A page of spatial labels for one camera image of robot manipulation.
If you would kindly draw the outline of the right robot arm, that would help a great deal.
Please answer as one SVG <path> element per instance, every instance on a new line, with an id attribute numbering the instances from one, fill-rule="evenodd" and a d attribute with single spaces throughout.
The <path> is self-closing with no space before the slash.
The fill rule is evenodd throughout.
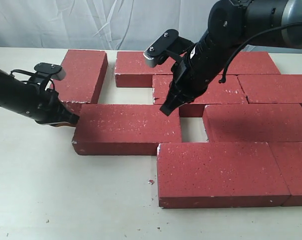
<path id="1" fill-rule="evenodd" d="M 203 95 L 217 75 L 225 83 L 230 63 L 247 45 L 302 49 L 302 0 L 220 0 L 207 30 L 196 43 L 167 30 L 151 56 L 175 60 L 173 79 L 160 111 L 175 109 Z"/>

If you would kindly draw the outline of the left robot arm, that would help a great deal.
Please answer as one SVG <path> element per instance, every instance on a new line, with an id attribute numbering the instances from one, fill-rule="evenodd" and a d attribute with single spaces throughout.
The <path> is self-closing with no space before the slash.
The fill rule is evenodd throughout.
<path id="1" fill-rule="evenodd" d="M 76 126 L 79 116 L 60 101 L 54 80 L 61 81 L 66 72 L 60 65 L 40 62 L 34 72 L 0 69 L 0 107 L 34 120 L 40 125 Z"/>

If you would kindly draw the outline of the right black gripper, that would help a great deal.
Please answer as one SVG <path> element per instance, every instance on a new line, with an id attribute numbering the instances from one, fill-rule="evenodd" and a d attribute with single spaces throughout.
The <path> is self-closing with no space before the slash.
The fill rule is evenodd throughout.
<path id="1" fill-rule="evenodd" d="M 205 32 L 175 63 L 171 70 L 173 80 L 160 111 L 169 116 L 174 110 L 198 98 L 207 90 L 209 83 L 222 71 L 239 43 L 226 41 L 226 45 L 214 40 Z"/>

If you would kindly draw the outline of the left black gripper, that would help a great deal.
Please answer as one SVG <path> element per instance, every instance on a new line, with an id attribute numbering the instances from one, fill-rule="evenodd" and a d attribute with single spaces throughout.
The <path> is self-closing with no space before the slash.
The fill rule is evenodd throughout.
<path id="1" fill-rule="evenodd" d="M 13 94 L 13 111 L 31 118 L 38 124 L 76 126 L 79 116 L 61 103 L 55 86 L 43 83 L 22 82 Z"/>

